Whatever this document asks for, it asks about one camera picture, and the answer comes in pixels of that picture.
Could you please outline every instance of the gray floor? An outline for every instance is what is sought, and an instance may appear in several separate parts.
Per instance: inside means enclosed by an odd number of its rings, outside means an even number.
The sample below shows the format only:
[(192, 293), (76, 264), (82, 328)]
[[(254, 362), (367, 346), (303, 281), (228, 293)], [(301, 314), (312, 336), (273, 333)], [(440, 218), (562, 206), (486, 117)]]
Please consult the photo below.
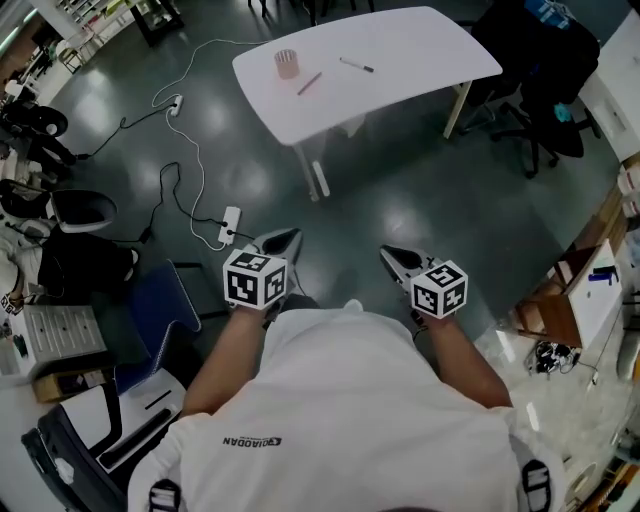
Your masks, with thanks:
[[(351, 15), (346, 0), (336, 3), (330, 18)], [(254, 4), (258, 12), (258, 0)], [(63, 142), (76, 152), (92, 151), (122, 116), (133, 120), (149, 112), (155, 92), (184, 72), (193, 49), (204, 41), (257, 41), (306, 28), (300, 6), (294, 10), (287, 0), (268, 4), (271, 18), (264, 22), (245, 0), (183, 0), (178, 5), (186, 28), (154, 49), (135, 25), (127, 28), (52, 102), (70, 121)], [(358, 4), (363, 12), (366, 2)], [(473, 0), (376, 4), (379, 9), (428, 4), (453, 19), (477, 18), (487, 5)], [(587, 13), (593, 18), (592, 9)], [(608, 19), (599, 26), (601, 37), (617, 23)], [(353, 139), (330, 134), (324, 168), (332, 195), (312, 203), (295, 155), (262, 125), (235, 79), (231, 61), (247, 50), (210, 45), (199, 52), (188, 78), (171, 90), (185, 96), (174, 125), (202, 146), (207, 181), (198, 214), (221, 218), (227, 205), (239, 206), (239, 229), (253, 235), (300, 227), (300, 280), (324, 307), (355, 297), (366, 309), (411, 325), (377, 250), (383, 243), (420, 246), (468, 272), (469, 301), (459, 319), (475, 338), (535, 286), (614, 183), (616, 158), (608, 143), (590, 132), (583, 132), (584, 158), (563, 157), (556, 169), (543, 165), (533, 181), (522, 174), (530, 153), (519, 142), (492, 143), (489, 129), (445, 141), (441, 132), (454, 100), (447, 90), (368, 116)], [(511, 125), (504, 120), (491, 130)], [(73, 186), (99, 190), (118, 203), (118, 218), (104, 236), (135, 239), (158, 201), (160, 168), (171, 161), (182, 164), (178, 195), (190, 208), (201, 183), (195, 150), (167, 128), (162, 115), (121, 132), (94, 159), (77, 165)], [(174, 182), (171, 171), (165, 191)], [(197, 230), (216, 241), (215, 226)], [(201, 261), (217, 297), (209, 301), (211, 309), (222, 304), (220, 273), (227, 255), (210, 252), (191, 236), (188, 219), (166, 193), (154, 239), (143, 250), (143, 270), (167, 257)], [(126, 356), (130, 336), (114, 320), (114, 304), (97, 298), (96, 309), (107, 341)], [(208, 346), (210, 340), (200, 343)]]

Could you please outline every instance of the cup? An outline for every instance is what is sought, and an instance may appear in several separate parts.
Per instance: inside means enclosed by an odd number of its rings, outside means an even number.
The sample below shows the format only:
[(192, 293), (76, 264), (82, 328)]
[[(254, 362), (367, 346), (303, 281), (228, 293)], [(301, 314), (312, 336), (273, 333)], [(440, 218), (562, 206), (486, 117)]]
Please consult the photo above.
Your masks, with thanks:
[(289, 80), (295, 78), (300, 74), (300, 68), (298, 68), (298, 55), (293, 50), (280, 50), (274, 56), (276, 61), (276, 67), (278, 68), (278, 75), (283, 80)]

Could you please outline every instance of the table leg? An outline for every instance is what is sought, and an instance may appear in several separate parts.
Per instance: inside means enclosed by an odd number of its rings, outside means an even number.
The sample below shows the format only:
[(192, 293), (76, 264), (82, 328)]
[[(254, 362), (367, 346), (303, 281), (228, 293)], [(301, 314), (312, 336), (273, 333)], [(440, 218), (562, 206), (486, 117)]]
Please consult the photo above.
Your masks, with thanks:
[(304, 156), (304, 151), (302, 151), (302, 146), (300, 146), (300, 144), (294, 145), (293, 150), (296, 152), (298, 160), (300, 160), (300, 165), (302, 165), (302, 172), (304, 173), (304, 177), (309, 185), (309, 195), (311, 196), (311, 200), (315, 202), (320, 199), (320, 197), (316, 190), (316, 184), (313, 181), (311, 169), (309, 169), (309, 162), (307, 162), (307, 158)]
[(142, 14), (138, 10), (138, 6), (134, 5), (131, 8), (131, 14), (133, 15), (133, 19), (136, 20), (136, 24), (138, 25), (138, 29), (142, 33), (142, 37), (144, 37), (144, 40), (147, 42), (149, 46), (153, 46), (153, 43), (155, 42), (155, 40), (151, 35), (151, 31), (149, 30), (149, 27), (147, 27), (147, 24), (145, 23), (144, 18), (142, 17)]
[(469, 89), (471, 88), (472, 80), (469, 82), (465, 82), (462, 86), (462, 90), (458, 93), (458, 99), (456, 100), (456, 104), (453, 106), (453, 111), (449, 116), (449, 121), (447, 121), (447, 126), (444, 129), (444, 138), (448, 139), (451, 136), (451, 132), (453, 131), (453, 127), (456, 125), (456, 121), (458, 120), (458, 116), (462, 111), (462, 106), (464, 105), (465, 100), (467, 99), (467, 94), (469, 94)]
[(324, 176), (324, 171), (322, 170), (320, 162), (314, 160), (311, 162), (311, 167), (313, 167), (313, 171), (316, 173), (316, 178), (318, 179), (320, 190), (322, 190), (322, 195), (324, 197), (329, 197), (331, 191), (329, 190), (329, 184), (327, 183), (327, 178)]

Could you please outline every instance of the fiducial marker cube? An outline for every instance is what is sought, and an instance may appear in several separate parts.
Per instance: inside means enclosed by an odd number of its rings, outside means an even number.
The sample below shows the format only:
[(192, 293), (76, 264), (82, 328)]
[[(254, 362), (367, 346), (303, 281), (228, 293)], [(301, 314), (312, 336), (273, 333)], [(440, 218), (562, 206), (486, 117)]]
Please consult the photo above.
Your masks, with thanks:
[(467, 302), (469, 278), (455, 263), (431, 268), (411, 279), (411, 306), (421, 313), (444, 318)]
[(225, 261), (224, 298), (233, 304), (266, 309), (286, 294), (287, 260), (234, 249)]

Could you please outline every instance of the power strip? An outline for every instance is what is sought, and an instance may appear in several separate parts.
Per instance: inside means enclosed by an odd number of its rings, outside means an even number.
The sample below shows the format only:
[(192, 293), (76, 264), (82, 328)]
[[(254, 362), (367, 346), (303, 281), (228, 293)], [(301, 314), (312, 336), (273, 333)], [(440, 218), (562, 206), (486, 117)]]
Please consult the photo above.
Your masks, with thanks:
[(180, 109), (182, 108), (183, 100), (184, 100), (184, 96), (182, 96), (182, 94), (178, 94), (176, 96), (174, 106), (169, 109), (169, 114), (171, 114), (173, 117), (178, 117), (178, 114), (180, 113)]
[(222, 227), (220, 228), (220, 234), (218, 235), (218, 242), (225, 245), (233, 245), (233, 240), (236, 237), (236, 230), (238, 229), (238, 223), (240, 222), (240, 208), (237, 206), (227, 206), (227, 210), (224, 212), (224, 219), (222, 219)]

